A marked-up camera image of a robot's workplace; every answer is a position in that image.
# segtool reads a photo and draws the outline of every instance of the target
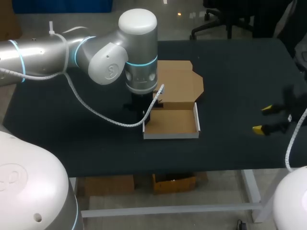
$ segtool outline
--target chair base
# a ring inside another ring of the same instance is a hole
[[[216,11],[216,10],[207,9],[206,14],[205,14],[205,21],[207,21],[210,18],[209,14],[213,14],[213,15],[217,16],[217,20],[193,29],[192,32],[191,32],[191,35],[190,35],[190,40],[196,40],[196,36],[195,36],[196,32],[206,30],[206,29],[210,29],[210,28],[214,28],[214,27],[217,27],[217,26],[220,26],[220,25],[226,25],[226,31],[227,31],[227,38],[228,39],[232,38],[232,26],[233,25],[240,27],[240,28],[243,28],[243,29],[246,29],[246,30],[249,30],[251,32],[253,31],[253,27],[251,25],[249,25],[250,17],[245,17],[244,21],[241,21],[240,18],[235,16],[235,14],[233,12],[222,13],[222,12],[219,12],[219,11]]]

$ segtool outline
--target blue object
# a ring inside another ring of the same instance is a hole
[[[75,60],[75,63],[76,63],[77,66],[78,66],[78,64],[77,64],[77,52],[78,52],[80,46],[81,46],[84,42],[86,42],[88,39],[91,39],[91,38],[94,38],[94,37],[96,37],[96,36],[86,37],[85,39],[83,39],[83,40],[80,42],[80,44],[79,44],[78,47],[76,48],[75,55],[74,55],[74,60]]]
[[[108,13],[113,0],[12,0],[15,13]]]
[[[154,60],[152,60],[152,61],[150,61],[150,62],[148,62],[148,63],[146,63],[146,64],[133,64],[133,63],[130,63],[130,62],[126,62],[126,63],[127,63],[128,65],[131,65],[131,66],[148,66],[148,65],[152,64],[154,61],[156,61],[157,58],[158,58],[158,55],[155,57]]]
[[[25,74],[24,59],[23,59],[23,56],[22,56],[21,53],[20,53],[20,49],[19,49],[19,47],[17,46],[17,43],[16,43],[15,41],[13,41],[13,40],[9,40],[9,41],[15,46],[15,48],[16,48],[16,50],[17,50],[17,53],[18,53],[18,55],[19,55],[19,58],[20,58],[20,61],[21,61],[21,65],[22,65],[22,68],[23,68],[23,74]]]

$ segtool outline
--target cardboard box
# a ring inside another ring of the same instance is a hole
[[[129,194],[134,191],[133,175],[86,177],[85,196]]]
[[[22,32],[13,11],[12,0],[0,1],[0,41],[17,39]]]
[[[195,188],[196,177],[193,173],[153,174],[154,194],[188,192]]]
[[[159,96],[163,108],[151,111],[143,124],[144,139],[198,138],[201,131],[195,101],[203,93],[202,77],[190,61],[158,61],[158,85],[165,85]]]

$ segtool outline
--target black clamp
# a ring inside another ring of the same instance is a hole
[[[284,104],[272,104],[261,110],[264,116],[278,114],[282,111],[285,112],[285,116],[281,122],[275,124],[254,126],[253,131],[256,134],[269,136],[271,133],[278,131],[286,133],[290,123],[297,123],[307,108],[307,93],[296,97],[293,85],[287,86],[283,90],[283,103]],[[302,124],[302,126],[305,125],[307,125],[307,121],[304,121]]]

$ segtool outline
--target black chair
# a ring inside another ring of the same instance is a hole
[[[190,40],[196,40],[196,32],[220,25],[226,25],[228,39],[231,39],[232,37],[233,25],[249,31],[253,30],[253,27],[249,25],[250,17],[253,16],[253,13],[249,7],[248,0],[204,0],[203,5],[205,8],[209,8],[205,14],[205,21],[210,19],[209,14],[217,16],[217,20],[193,29],[190,35]]]

